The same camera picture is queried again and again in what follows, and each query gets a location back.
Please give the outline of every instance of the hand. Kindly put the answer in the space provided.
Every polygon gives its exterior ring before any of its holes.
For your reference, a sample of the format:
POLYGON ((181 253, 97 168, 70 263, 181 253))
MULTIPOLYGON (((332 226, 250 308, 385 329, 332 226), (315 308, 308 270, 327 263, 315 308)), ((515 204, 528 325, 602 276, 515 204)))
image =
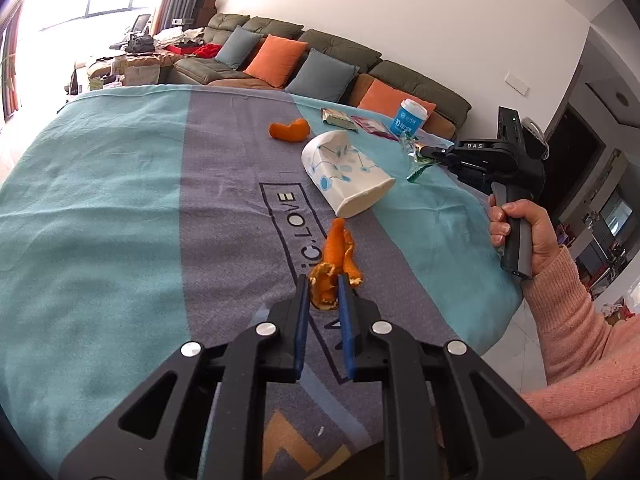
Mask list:
POLYGON ((546 209, 530 202, 529 200, 517 200, 504 204, 502 207, 495 205, 495 196, 489 197, 489 234, 491 244, 494 247, 504 245, 505 236, 511 231, 506 222, 506 215, 511 218, 525 218, 531 224, 531 240, 533 252, 531 257, 531 270, 537 275, 558 256, 560 246, 556 238, 556 231, 551 225, 551 220, 546 209))

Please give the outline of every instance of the wall socket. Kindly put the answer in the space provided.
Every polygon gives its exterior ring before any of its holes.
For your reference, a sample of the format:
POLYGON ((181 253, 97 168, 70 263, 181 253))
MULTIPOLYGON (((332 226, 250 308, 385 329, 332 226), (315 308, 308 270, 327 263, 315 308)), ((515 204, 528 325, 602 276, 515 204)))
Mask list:
POLYGON ((507 83, 507 85, 516 89, 522 95, 527 95, 527 92, 529 91, 529 87, 527 86, 527 84, 522 79, 514 76, 511 72, 507 74, 507 77, 504 78, 504 81, 505 83, 507 83))

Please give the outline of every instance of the blanket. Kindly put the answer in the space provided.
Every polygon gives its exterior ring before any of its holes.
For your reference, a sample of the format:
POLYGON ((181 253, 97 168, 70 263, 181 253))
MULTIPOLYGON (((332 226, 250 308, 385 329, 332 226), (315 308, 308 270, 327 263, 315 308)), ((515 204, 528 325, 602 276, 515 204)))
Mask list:
MULTIPOLYGON (((0 405, 55 477, 64 456, 185 341, 232 340, 290 296, 334 213, 272 121, 329 106, 285 92, 117 88, 67 105, 0 189, 0 405)), ((350 132, 396 185, 347 220, 359 293, 434 344, 486 351, 520 304, 486 197, 398 143, 350 132)), ((336 312, 313 309, 297 384, 269 384, 264 477, 310 479, 379 441, 382 396, 348 381, 336 312)))

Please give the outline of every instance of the pink knit sweater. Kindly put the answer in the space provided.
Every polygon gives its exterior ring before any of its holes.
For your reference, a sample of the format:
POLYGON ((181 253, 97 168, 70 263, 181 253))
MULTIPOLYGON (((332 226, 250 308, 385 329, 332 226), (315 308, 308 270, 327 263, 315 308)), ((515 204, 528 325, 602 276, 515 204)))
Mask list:
POLYGON ((523 398, 573 450, 628 431, 640 414, 640 316, 608 325, 564 246, 523 291, 549 384, 523 398))

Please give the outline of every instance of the blue-gray pillow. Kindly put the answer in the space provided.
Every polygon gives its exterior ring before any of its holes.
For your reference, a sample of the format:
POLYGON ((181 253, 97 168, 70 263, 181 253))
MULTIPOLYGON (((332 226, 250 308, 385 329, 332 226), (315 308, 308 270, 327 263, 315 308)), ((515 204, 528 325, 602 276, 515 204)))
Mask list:
POLYGON ((284 91, 337 103, 357 73, 357 66, 312 48, 300 71, 284 91))
POLYGON ((224 63, 235 70, 242 65, 242 62, 251 53, 261 37, 261 34, 251 32, 237 25, 215 57, 216 61, 224 63))

